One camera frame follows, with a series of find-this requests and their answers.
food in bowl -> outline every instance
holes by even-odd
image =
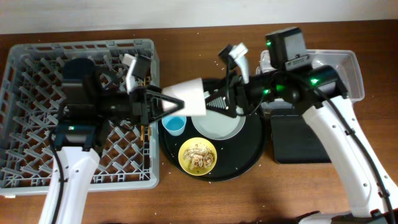
[[[190,170],[193,170],[195,168],[206,169],[208,167],[211,167],[211,165],[214,163],[215,155],[209,147],[201,142],[198,142],[192,144],[185,150],[183,154],[183,159],[189,161]]]

round black tray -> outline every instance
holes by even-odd
[[[208,85],[214,82],[203,83],[205,84],[206,91]],[[162,121],[158,121],[160,144],[170,162],[186,173],[178,162],[178,152],[181,145],[186,140],[195,137],[209,140],[217,150],[217,162],[213,170],[202,176],[186,174],[205,181],[229,180],[248,171],[258,161],[265,150],[267,124],[265,119],[260,116],[264,117],[261,109],[256,114],[247,116],[242,130],[234,137],[222,141],[208,139],[201,135],[193,126],[190,117],[187,117],[185,130],[179,136],[170,135],[164,129]]]

blue cup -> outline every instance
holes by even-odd
[[[162,119],[163,127],[173,136],[179,136],[184,132],[186,116],[167,116]]]

plastic crate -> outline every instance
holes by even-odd
[[[74,58],[89,58],[97,66],[121,75],[124,54],[152,59],[147,83],[159,86],[159,58],[149,39],[22,44],[11,48],[0,89],[0,195],[46,194],[52,173],[52,153],[46,140],[65,99],[62,67]],[[103,85],[109,78],[102,74]],[[120,90],[125,90],[123,79]],[[114,127],[89,188],[90,192],[151,189],[159,182],[157,123],[144,128]]]
[[[363,100],[365,97],[365,90],[363,88],[361,69],[359,68],[358,60],[354,52],[350,50],[307,50],[307,52],[312,56],[313,68],[321,67],[322,65],[330,65],[338,72],[341,81],[348,89],[349,97],[353,103]],[[261,52],[260,67],[257,67],[256,73],[260,74],[261,70],[262,72],[274,70],[270,63],[268,50]],[[261,106],[264,109],[292,107],[290,103],[284,102],[283,100],[263,103]]]

wooden table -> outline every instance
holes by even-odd
[[[0,70],[15,44],[149,38],[160,57],[162,86],[197,77],[221,78],[225,74],[217,55],[226,44],[244,42],[254,71],[265,50],[264,35],[290,26],[303,30],[308,49],[355,52],[366,90],[355,112],[380,161],[397,182],[398,21],[0,35]],[[271,149],[249,172],[218,183],[181,173],[161,152],[156,188],[90,193],[83,223],[255,223],[314,210],[349,209],[331,164],[276,164]],[[1,198],[0,223],[37,223],[44,199],[44,195]]]

